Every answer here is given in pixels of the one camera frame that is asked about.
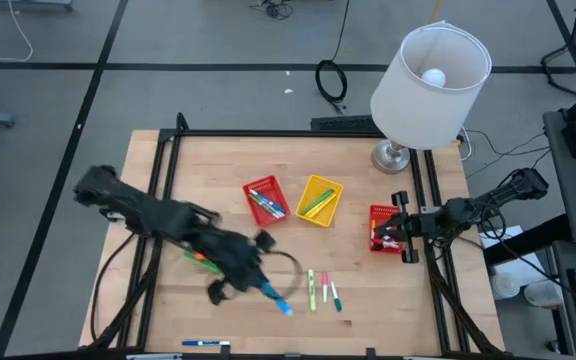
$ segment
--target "lamp base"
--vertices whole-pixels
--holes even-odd
[[[410,163],[410,151],[390,140],[382,140],[372,151],[372,164],[385,174],[403,171]]]

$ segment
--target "white lampshade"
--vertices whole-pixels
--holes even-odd
[[[445,22],[421,27],[404,38],[372,95],[375,124],[413,149],[455,141],[491,68],[488,50],[469,33]],[[443,87],[421,79],[431,69],[445,74]]]

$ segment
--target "light bulb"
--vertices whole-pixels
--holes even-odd
[[[421,75],[421,79],[428,84],[437,87],[444,87],[446,85],[446,74],[439,69],[428,69]]]

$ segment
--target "pink marker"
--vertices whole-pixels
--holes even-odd
[[[321,276],[321,285],[324,288],[324,303],[328,301],[328,272],[324,271]]]

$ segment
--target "white cable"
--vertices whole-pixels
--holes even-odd
[[[470,137],[468,136],[468,131],[462,126],[461,131],[464,133],[464,137],[466,138],[466,143],[468,143],[468,155],[466,157],[461,158],[461,161],[466,161],[472,155],[472,144],[470,143]]]
[[[26,34],[24,34],[24,31],[21,30],[21,26],[19,26],[19,23],[17,22],[17,16],[15,16],[15,12],[12,9],[12,0],[8,0],[8,8],[10,9],[10,16],[12,16],[12,21],[15,22],[15,25],[17,26],[17,30],[19,30],[19,34],[21,34],[21,36],[24,38],[24,41],[26,42],[26,45],[28,45],[28,49],[30,50],[30,52],[28,53],[28,56],[26,56],[23,59],[0,57],[0,60],[1,61],[26,62],[26,61],[30,60],[30,58],[32,57],[32,54],[35,52],[35,49],[33,49],[32,44],[30,43],[30,41],[26,37]]]

